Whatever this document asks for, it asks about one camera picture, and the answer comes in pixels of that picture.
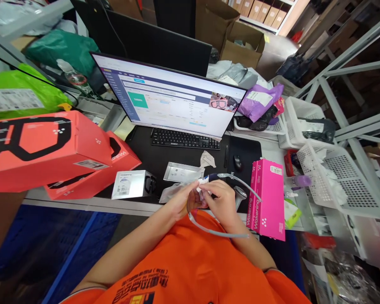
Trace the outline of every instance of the warehouse floor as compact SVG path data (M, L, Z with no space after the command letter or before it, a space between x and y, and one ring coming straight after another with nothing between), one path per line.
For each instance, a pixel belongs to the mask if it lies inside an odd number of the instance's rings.
M156 25L156 17L153 0L143 0L142 15L144 21ZM297 46L288 38L276 36L271 32L258 28L265 33L265 50L258 63L256 71L266 80L276 76L277 69L282 65L286 58L297 51ZM118 227L115 230L109 248L114 246L119 240L128 235L136 227L142 224L147 217L137 215L123 215Z

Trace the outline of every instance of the purple mailer bag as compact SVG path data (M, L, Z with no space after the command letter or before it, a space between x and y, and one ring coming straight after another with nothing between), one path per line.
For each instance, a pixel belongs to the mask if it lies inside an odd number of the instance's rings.
M248 90L238 109L241 114L256 122L281 97L284 86L277 84L268 90L255 84Z

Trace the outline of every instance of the black mouse pad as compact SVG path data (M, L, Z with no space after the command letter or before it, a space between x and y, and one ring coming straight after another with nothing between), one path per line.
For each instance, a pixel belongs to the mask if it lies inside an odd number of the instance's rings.
M241 163L243 165L243 170L241 172L238 172L235 169L235 165L233 161L234 155L238 155L241 160ZM261 148L260 142L231 136L229 140L227 173L235 175L236 177L240 178L245 183L250 185L250 180L252 177L252 164L254 161L260 160L261 157L262 157L262 148ZM250 190L247 189L240 182L234 179L231 179L229 177L227 177L226 182L232 187L240 186L248 195L248 198L243 200L241 202L241 205L238 208L238 212L247 213Z

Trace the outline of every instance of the lime green bag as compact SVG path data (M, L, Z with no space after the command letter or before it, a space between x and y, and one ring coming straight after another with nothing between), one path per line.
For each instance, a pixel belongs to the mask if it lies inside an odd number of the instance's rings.
M48 81L27 64L18 67L31 75ZM63 92L20 71L0 73L0 119L54 113L61 103L72 104Z
M92 38L79 36L63 30L52 30L41 39L34 41L26 51L31 60L59 70L56 59L70 63L75 70L90 77L95 62L90 51L99 52Z

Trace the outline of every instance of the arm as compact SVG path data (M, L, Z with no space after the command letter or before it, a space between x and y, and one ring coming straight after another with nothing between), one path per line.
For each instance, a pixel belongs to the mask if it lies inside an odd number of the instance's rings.
M263 271L276 268L273 258L266 248L250 233L235 210L235 192L227 183L216 180L199 186L212 213L220 221L228 233L249 234L249 238L233 238L235 247L242 252L248 260ZM208 191L217 196L213 199Z
M198 181L195 181L184 187L166 205L115 244L98 260L72 293L90 287L108 288L128 275L173 225L187 214L187 200L199 201L193 192L197 186Z

